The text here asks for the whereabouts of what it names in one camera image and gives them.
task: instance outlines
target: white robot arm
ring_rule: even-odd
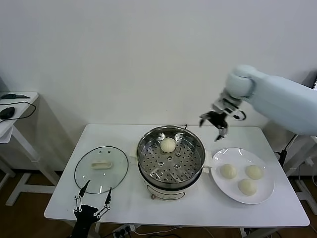
[[[317,91],[248,65],[239,65],[229,73],[213,111],[201,115],[201,125],[209,120],[219,129],[216,140],[223,138],[228,128],[225,118],[241,119],[237,112],[242,101],[295,134],[317,136]]]

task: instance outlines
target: stainless steel pot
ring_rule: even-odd
[[[160,143],[166,137],[176,141],[176,149],[165,153]],[[175,191],[191,186],[202,173],[205,149],[200,139],[177,126],[157,127],[146,133],[137,148],[139,170],[151,185]]]

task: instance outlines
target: white plate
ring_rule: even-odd
[[[237,176],[233,179],[224,178],[220,167],[232,164],[237,169]],[[264,171],[264,176],[253,180],[258,187],[256,194],[244,195],[238,188],[238,182],[249,179],[245,169],[249,165],[257,165]],[[249,151],[239,148],[228,148],[218,151],[212,158],[211,174],[218,187],[232,199],[245,204],[258,204],[266,201],[274,191],[274,179],[270,176],[263,160]]]

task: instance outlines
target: glass lid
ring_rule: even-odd
[[[75,169],[75,182],[82,188],[88,180],[86,192],[100,194],[114,189],[128,172],[128,158],[120,149],[103,146],[84,155]]]

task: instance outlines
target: pot handle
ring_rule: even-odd
[[[132,145],[130,151],[129,151],[129,157],[131,158],[130,163],[137,165],[138,159],[137,159],[137,145]]]
[[[206,157],[205,157],[205,162],[203,165],[203,172],[208,173],[209,168],[212,168],[212,153],[211,151],[206,151]]]

